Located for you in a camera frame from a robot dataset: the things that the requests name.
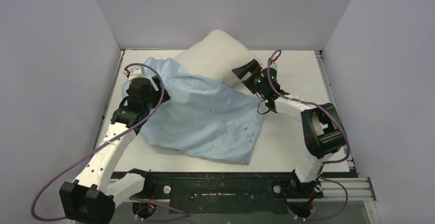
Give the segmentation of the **white pillow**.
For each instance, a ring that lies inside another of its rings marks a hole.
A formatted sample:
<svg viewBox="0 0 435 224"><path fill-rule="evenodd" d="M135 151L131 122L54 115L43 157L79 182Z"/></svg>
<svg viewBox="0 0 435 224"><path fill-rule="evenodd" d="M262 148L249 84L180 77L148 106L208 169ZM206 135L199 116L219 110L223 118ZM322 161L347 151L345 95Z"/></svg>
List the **white pillow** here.
<svg viewBox="0 0 435 224"><path fill-rule="evenodd" d="M211 31L203 40L173 58L191 75L202 75L232 87L240 80L232 72L252 60L262 60L222 30Z"/></svg>

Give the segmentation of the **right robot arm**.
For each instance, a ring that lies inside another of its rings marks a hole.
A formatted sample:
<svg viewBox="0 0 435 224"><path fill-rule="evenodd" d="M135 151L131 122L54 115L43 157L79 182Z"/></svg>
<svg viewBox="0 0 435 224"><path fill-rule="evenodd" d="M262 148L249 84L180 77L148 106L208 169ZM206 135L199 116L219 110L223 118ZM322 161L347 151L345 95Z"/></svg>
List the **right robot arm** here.
<svg viewBox="0 0 435 224"><path fill-rule="evenodd" d="M234 68L232 73L250 92L265 101L268 110L301 122L306 156L294 170L297 179L290 183L290 190L296 197L305 196L310 192L310 182L316 180L323 167L332 162L331 156L348 146L335 106L302 101L285 92L277 81L277 70L272 66L262 68L255 59Z"/></svg>

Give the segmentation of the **light blue pillowcase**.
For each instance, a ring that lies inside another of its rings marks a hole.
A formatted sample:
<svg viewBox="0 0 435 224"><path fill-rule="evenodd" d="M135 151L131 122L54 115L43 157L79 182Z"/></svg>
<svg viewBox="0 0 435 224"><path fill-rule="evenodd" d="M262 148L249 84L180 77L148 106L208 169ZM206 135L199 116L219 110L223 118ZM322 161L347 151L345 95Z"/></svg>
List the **light blue pillowcase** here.
<svg viewBox="0 0 435 224"><path fill-rule="evenodd" d="M175 60L149 58L144 71L159 74L170 99L142 126L153 146L185 155L247 165L265 116L258 102L217 80L191 75Z"/></svg>

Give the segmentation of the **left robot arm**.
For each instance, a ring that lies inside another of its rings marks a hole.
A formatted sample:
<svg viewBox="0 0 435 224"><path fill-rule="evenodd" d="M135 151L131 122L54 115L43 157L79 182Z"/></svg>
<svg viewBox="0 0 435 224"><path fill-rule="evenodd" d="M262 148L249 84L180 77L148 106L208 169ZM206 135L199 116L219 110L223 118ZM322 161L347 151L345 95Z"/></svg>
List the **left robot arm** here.
<svg viewBox="0 0 435 224"><path fill-rule="evenodd" d="M157 108L170 99L160 77L135 77L127 95L114 111L105 140L91 153L82 172L59 190L65 216L81 223L109 223L115 209L134 194L147 198L153 183L147 173L132 169L110 184L111 176L128 145Z"/></svg>

